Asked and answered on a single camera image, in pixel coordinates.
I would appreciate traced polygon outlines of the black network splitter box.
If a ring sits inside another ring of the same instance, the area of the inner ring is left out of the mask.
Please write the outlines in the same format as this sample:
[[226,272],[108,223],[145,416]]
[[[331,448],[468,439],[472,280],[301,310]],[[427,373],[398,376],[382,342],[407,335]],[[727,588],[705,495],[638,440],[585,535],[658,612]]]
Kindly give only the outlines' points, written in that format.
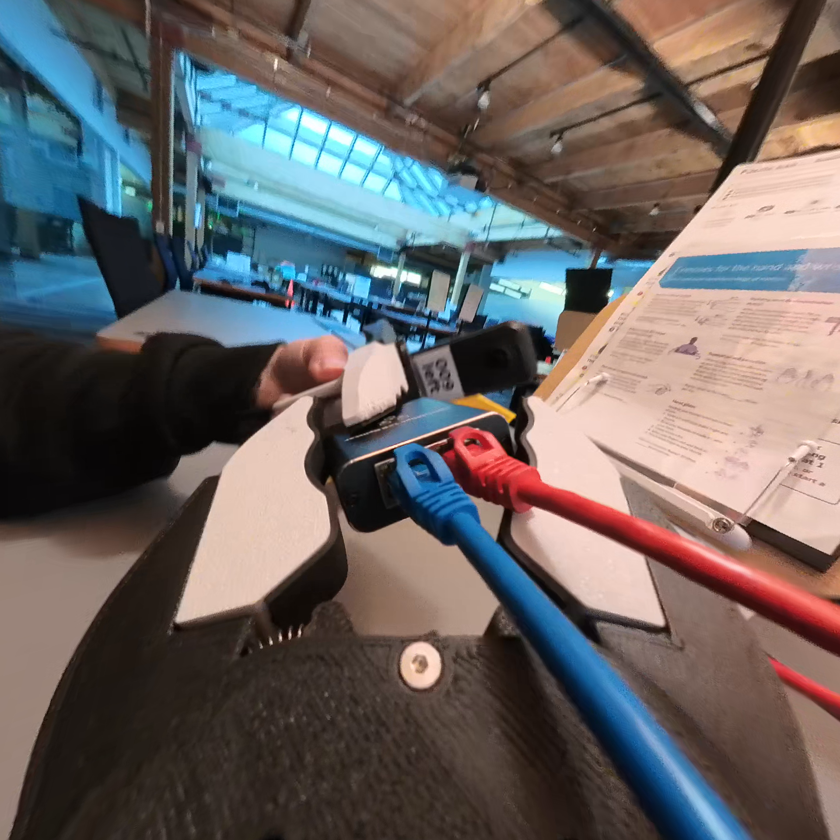
[[407,402],[366,427],[327,438],[325,465],[351,528],[375,532],[405,519],[388,481],[395,466],[394,451],[421,445],[442,453],[449,447],[449,434],[461,427],[493,434],[512,455],[511,428],[502,415],[426,397]]

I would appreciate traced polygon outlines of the person's left hand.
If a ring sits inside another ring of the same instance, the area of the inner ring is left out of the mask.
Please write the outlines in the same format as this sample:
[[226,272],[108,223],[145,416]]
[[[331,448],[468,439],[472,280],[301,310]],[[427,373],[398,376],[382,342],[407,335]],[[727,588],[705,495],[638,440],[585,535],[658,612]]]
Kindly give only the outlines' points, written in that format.
[[337,381],[349,356],[333,335],[279,345],[255,385],[255,407],[268,410],[285,397]]

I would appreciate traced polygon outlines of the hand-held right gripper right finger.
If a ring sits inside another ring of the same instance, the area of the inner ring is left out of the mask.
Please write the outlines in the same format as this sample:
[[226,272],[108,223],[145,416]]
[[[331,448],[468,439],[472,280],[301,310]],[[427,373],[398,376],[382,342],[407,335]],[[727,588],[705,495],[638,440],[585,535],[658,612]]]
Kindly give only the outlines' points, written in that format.
[[[521,449],[546,483],[630,512],[619,470],[576,421],[535,395],[522,409]],[[642,554],[535,507],[512,513],[508,530],[511,552],[569,612],[647,631],[667,629]]]

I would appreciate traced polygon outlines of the instruction sheet document stand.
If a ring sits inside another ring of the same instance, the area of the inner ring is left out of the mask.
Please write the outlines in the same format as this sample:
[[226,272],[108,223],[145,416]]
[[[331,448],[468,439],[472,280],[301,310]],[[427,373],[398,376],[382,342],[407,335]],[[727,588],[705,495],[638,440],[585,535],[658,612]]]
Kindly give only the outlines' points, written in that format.
[[741,164],[544,397],[824,572],[838,561],[839,152]]

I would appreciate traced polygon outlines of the yellow plastic bin with divider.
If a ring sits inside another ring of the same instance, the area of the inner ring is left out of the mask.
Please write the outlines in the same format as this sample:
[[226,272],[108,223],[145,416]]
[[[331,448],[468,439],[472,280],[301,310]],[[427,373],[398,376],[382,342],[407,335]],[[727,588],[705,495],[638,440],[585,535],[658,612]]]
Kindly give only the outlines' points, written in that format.
[[454,400],[454,404],[474,408],[483,412],[496,413],[504,417],[508,424],[513,424],[517,418],[516,413],[510,408],[504,407],[482,394],[459,397]]

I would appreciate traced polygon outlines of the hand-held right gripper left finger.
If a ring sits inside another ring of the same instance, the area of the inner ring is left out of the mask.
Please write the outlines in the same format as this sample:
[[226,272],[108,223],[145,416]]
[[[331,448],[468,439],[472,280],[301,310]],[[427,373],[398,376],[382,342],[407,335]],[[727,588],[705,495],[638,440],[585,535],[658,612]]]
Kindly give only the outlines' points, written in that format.
[[174,623],[252,619],[297,632],[340,592],[348,561],[324,486],[320,406],[296,400],[241,445],[218,478]]

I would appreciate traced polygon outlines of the grey desk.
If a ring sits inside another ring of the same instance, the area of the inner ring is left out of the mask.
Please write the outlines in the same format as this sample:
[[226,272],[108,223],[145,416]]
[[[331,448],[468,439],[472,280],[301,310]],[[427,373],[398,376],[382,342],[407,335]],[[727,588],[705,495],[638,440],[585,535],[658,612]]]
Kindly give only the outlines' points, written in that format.
[[[14,825],[30,754],[71,656],[139,555],[232,454],[213,446],[171,478],[56,514],[2,523],[1,837]],[[360,534],[341,520],[349,560],[339,594],[363,634],[477,635],[497,600],[456,550],[400,522]]]

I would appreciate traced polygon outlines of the black metal pole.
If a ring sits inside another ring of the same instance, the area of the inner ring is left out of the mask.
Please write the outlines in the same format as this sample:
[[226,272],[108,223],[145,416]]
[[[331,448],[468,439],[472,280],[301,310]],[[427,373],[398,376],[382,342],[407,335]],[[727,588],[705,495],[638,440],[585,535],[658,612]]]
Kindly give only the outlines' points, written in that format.
[[792,6],[744,110],[729,151],[710,186],[710,195],[737,166],[755,161],[758,157],[825,5],[826,1],[797,1]]

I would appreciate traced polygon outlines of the person's left forearm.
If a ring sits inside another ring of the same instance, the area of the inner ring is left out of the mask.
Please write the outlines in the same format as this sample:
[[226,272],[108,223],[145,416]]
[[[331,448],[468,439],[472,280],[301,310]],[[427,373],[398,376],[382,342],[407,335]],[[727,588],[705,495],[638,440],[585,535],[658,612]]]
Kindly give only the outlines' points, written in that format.
[[276,348],[160,333],[127,353],[2,327],[2,519],[116,495],[242,443],[268,421],[256,394]]

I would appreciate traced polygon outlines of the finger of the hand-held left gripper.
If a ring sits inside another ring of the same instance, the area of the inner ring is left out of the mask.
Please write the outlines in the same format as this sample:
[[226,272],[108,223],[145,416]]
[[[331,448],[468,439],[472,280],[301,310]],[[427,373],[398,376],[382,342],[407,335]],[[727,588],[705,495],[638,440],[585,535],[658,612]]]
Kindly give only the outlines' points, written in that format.
[[343,369],[343,425],[357,427],[388,414],[408,389],[409,381],[397,343],[371,342],[354,350]]

